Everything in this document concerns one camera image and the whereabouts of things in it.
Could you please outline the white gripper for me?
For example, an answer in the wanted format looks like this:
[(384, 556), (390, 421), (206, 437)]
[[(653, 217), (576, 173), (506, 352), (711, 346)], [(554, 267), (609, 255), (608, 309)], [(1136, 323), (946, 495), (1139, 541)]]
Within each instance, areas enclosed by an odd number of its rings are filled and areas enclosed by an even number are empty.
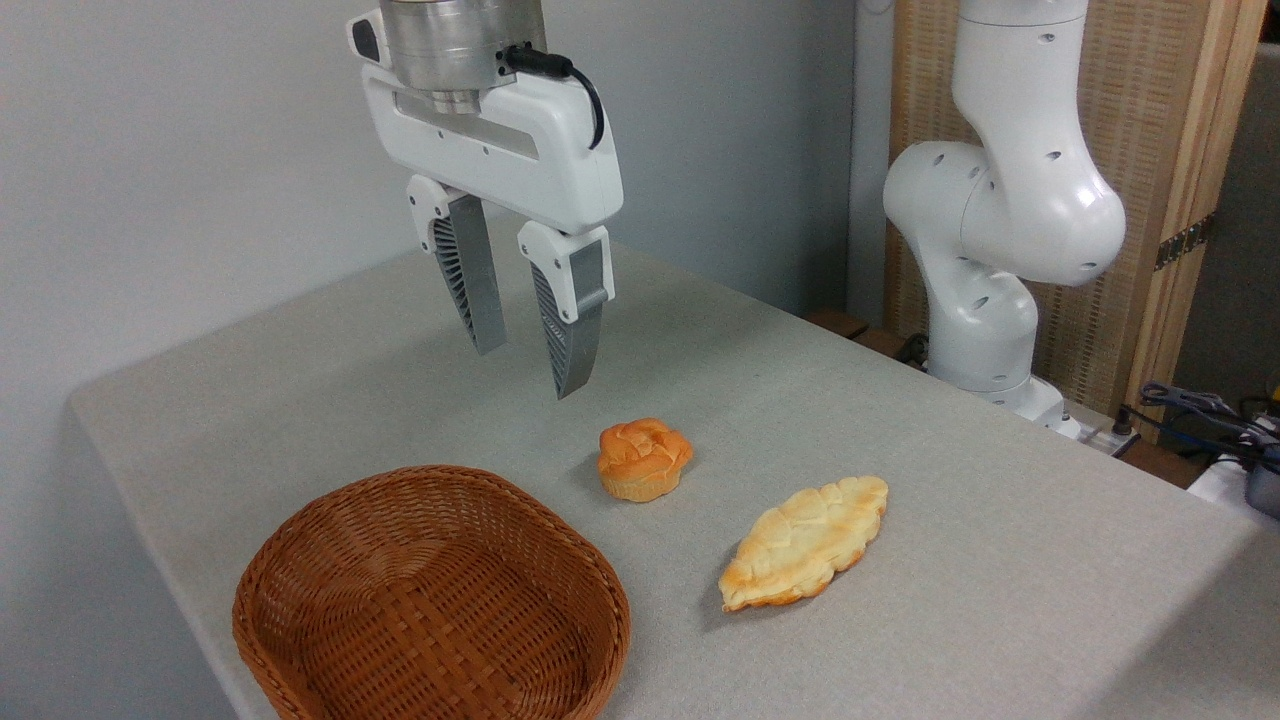
[(611, 128), (588, 91), (509, 64), (512, 47), (545, 49), (541, 13), (371, 10), (348, 22), (347, 40), (364, 61), (381, 146), (419, 174), (406, 193), (421, 247), (479, 354), (506, 342), (481, 199), (535, 220), (517, 241), (556, 395), (567, 397), (591, 375), (603, 306), (614, 297), (602, 224), (622, 208), (623, 186)]

